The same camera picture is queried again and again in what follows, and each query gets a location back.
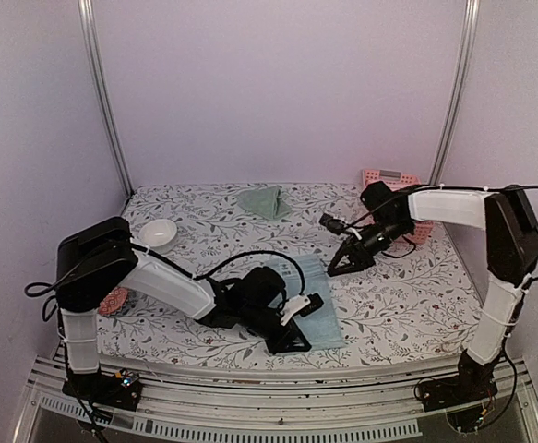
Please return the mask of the light blue towel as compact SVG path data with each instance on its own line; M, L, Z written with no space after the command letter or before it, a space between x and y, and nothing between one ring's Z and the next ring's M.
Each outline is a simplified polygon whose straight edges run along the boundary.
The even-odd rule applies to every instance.
M311 351L340 349L346 346L341 334L337 315L332 301L329 286L329 276L325 266L316 254L294 257L305 277L303 295L311 303L305 307L306 315L296 314L288 323L295 322L299 330L311 345ZM293 298L300 293L301 281L297 268L290 261L275 257L266 263L284 280L287 298Z

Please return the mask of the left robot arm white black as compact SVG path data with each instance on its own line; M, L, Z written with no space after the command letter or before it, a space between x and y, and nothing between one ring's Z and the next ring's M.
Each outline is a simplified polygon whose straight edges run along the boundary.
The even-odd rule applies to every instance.
M256 267L223 281L212 273L195 276L139 244L127 220L112 217L67 237L57 249L55 300L66 344L68 395L100 401L133 387L101 370L96 316L116 288L153 297L209 328L242 325L262 337L272 354L311 348L294 321L311 299L305 293L289 298L275 270Z

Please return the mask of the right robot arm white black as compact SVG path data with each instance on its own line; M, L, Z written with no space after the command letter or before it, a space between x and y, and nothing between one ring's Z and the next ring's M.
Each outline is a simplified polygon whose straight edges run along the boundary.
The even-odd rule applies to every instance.
M521 186L479 188L414 185L393 190L384 182L368 185L360 196L372 223L360 226L324 214L319 223L344 235L328 266L330 277L369 269L375 256L418 222L442 222L485 233L487 293L482 314L458 364L450 394L469 402L484 390L508 334L519 320L538 262L538 221Z

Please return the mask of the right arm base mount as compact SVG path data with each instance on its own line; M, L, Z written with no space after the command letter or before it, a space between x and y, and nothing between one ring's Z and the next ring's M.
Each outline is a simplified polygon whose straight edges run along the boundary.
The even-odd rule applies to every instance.
M460 368L455 376L426 377L414 387L414 397L426 412L474 401L490 400L497 394L492 368Z

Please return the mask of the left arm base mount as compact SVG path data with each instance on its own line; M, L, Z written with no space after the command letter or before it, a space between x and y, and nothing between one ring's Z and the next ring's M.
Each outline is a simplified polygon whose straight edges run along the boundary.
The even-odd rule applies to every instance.
M142 389L139 374L127 369L113 375L104 374L100 369L92 374L76 374L68 370L62 392L90 404L135 412Z

